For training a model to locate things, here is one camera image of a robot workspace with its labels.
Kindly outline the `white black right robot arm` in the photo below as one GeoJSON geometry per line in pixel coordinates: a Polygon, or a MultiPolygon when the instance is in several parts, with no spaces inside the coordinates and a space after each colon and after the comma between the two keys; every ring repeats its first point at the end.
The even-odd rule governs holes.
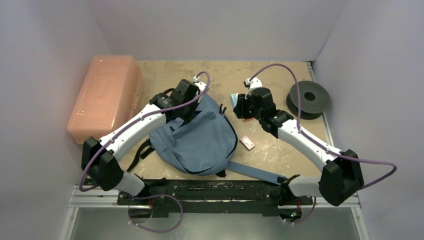
{"type": "Polygon", "coordinates": [[[357,154],[328,145],[298,126],[292,115],[277,109],[268,88],[231,94],[230,103],[237,118],[258,120],[265,132],[297,149],[320,170],[318,178],[294,175],[283,180],[280,196],[284,202],[292,204],[300,197],[310,196],[323,197],[329,204],[339,206],[365,185],[357,154]]]}

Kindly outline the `blue grey backpack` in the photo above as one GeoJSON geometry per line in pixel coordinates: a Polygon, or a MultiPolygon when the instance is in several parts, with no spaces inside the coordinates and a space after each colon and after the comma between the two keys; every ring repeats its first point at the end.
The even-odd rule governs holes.
{"type": "Polygon", "coordinates": [[[171,120],[149,134],[134,155],[128,171],[156,152],[182,173],[194,176],[225,177],[226,170],[280,185],[286,177],[232,161],[239,138],[226,107],[205,94],[191,121],[171,120]]]}

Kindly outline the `teal white stapler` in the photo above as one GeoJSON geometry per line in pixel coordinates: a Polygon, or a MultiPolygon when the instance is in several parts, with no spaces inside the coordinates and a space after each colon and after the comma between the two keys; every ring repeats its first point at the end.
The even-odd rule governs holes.
{"type": "Polygon", "coordinates": [[[238,98],[239,98],[239,94],[238,94],[238,93],[232,93],[232,94],[230,94],[230,96],[229,96],[230,104],[231,104],[231,107],[232,107],[233,109],[237,106],[238,98]]]}

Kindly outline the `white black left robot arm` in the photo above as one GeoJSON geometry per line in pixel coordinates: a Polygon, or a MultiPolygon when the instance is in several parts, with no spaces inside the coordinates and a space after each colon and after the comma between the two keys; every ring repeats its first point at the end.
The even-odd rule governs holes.
{"type": "Polygon", "coordinates": [[[199,76],[193,80],[182,79],[177,87],[160,92],[133,118],[117,130],[95,139],[92,136],[83,143],[81,168],[83,174],[79,190],[88,192],[84,181],[90,177],[95,188],[103,191],[117,190],[129,195],[138,205],[146,203],[149,191],[145,181],[120,167],[119,162],[129,150],[154,130],[178,117],[186,117],[195,110],[209,90],[211,81],[202,82],[199,76]]]}

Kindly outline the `small red white card box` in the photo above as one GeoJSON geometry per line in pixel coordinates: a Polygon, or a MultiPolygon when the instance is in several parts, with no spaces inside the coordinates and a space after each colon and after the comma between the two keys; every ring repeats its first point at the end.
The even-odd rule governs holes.
{"type": "Polygon", "coordinates": [[[240,142],[248,151],[251,151],[255,147],[255,144],[247,135],[242,136],[240,142]]]}

